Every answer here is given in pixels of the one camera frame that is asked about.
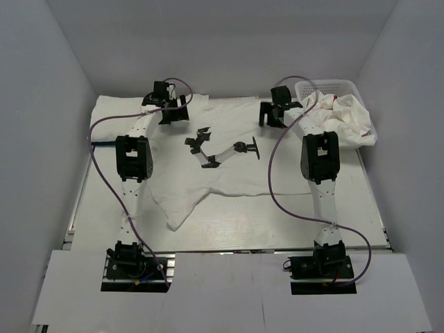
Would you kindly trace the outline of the white red print t shirt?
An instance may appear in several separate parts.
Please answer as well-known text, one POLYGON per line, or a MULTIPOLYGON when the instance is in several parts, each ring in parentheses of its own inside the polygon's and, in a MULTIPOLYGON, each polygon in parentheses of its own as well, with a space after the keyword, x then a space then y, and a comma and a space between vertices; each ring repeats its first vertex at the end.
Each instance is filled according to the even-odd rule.
POLYGON ((352 94, 312 92, 301 101, 304 108, 312 108, 308 117, 325 132, 334 131, 339 137, 339 148, 358 149, 374 146, 377 135, 372 130, 370 113, 352 94))

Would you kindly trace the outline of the white robot print t shirt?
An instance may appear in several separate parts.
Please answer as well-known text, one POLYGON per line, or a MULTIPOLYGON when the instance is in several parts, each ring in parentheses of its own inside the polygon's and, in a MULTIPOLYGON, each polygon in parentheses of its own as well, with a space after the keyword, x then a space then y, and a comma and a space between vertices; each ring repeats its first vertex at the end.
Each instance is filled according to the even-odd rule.
POLYGON ((310 193, 300 172, 300 140, 293 132, 281 138, 281 128, 260 127, 260 102, 256 97, 210 99, 196 94, 188 107, 189 121, 156 128, 150 140, 154 170, 148 185, 169 229, 178 230, 208 194, 267 195, 270 164, 275 194, 310 193), (201 128, 211 134, 202 145, 206 155, 221 153, 236 142, 256 142, 259 153, 237 153, 215 169, 204 169, 185 145, 201 128))

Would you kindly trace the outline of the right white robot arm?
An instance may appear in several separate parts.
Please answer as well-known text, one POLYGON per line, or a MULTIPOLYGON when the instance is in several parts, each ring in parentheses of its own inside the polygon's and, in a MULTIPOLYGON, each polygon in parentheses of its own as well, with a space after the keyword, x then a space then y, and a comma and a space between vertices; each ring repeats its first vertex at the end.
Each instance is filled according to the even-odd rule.
POLYGON ((314 204, 315 217, 323 226, 314 240, 312 263, 323 277, 336 273, 345 263, 345 245, 337 225, 335 187, 340 170, 339 138, 327 132, 307 115, 307 106, 293 101, 289 88, 271 89, 271 101, 262 102, 259 125, 286 128, 293 131, 302 142, 300 170, 308 182, 314 204))

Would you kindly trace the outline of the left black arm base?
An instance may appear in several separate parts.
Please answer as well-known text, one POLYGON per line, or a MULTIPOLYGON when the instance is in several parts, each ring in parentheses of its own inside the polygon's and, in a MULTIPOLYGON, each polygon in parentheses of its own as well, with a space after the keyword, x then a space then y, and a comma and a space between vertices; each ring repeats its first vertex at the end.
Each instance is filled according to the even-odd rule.
POLYGON ((169 290, 161 270, 152 257, 142 256, 138 263, 120 263, 106 257, 102 292, 166 293, 169 290))

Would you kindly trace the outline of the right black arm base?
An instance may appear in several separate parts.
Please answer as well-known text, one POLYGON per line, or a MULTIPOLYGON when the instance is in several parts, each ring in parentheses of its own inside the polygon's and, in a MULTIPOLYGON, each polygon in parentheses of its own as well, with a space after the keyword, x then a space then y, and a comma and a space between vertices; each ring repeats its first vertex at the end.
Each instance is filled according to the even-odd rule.
POLYGON ((342 262, 322 265, 313 255, 291 256, 282 264, 290 275, 292 296, 354 295, 356 284, 348 255, 342 262))

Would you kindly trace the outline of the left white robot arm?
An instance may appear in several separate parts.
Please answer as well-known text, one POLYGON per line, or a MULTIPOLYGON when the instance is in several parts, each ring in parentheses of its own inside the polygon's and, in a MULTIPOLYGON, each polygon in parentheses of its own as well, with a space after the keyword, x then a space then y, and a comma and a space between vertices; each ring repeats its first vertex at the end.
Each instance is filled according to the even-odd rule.
POLYGON ((115 140, 117 173, 122 186, 120 201, 125 216, 121 222, 121 240, 128 243, 129 234, 133 233, 141 248, 146 244, 136 229, 136 218, 142 213, 148 179, 153 174, 150 138, 158 126, 189 121, 189 101, 184 94, 176 95, 176 81, 176 78, 155 81, 153 91, 142 99, 141 114, 130 130, 115 140))

